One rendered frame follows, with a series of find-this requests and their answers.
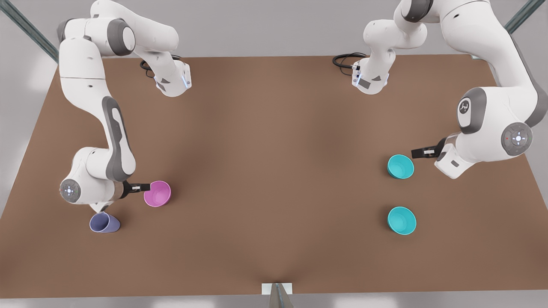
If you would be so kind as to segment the teal bowl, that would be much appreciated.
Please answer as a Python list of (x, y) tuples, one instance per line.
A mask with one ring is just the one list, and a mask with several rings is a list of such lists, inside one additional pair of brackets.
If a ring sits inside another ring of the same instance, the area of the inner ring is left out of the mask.
[(407, 179), (414, 173), (414, 164), (411, 159), (401, 154), (391, 156), (386, 168), (391, 177), (396, 179)]
[(415, 232), (417, 219), (414, 213), (405, 207), (395, 207), (387, 215), (389, 228), (397, 234), (409, 235)]

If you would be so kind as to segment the silver frame post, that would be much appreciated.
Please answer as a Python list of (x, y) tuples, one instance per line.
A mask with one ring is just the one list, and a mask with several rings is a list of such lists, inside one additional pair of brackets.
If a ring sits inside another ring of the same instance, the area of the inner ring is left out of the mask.
[(262, 295), (269, 296), (268, 308), (294, 308), (289, 295), (293, 294), (292, 283), (263, 283)]
[(10, 0), (0, 0), (0, 10), (57, 64), (59, 51)]
[(513, 34), (546, 0), (527, 0), (527, 2), (509, 19), (504, 28)]

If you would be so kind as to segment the pink bowl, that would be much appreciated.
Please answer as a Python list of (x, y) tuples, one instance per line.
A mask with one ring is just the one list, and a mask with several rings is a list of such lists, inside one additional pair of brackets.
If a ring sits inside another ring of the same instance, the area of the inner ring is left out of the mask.
[(160, 207), (170, 201), (172, 195), (171, 187), (162, 180), (154, 181), (149, 186), (149, 191), (143, 193), (143, 200), (151, 207)]

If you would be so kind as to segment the lavender blue bowl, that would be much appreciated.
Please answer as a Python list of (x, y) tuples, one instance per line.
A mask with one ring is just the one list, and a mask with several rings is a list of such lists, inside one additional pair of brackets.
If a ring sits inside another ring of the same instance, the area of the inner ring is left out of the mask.
[(89, 226), (90, 230), (96, 233), (112, 233), (119, 230), (121, 223), (113, 215), (101, 212), (93, 215), (90, 219)]

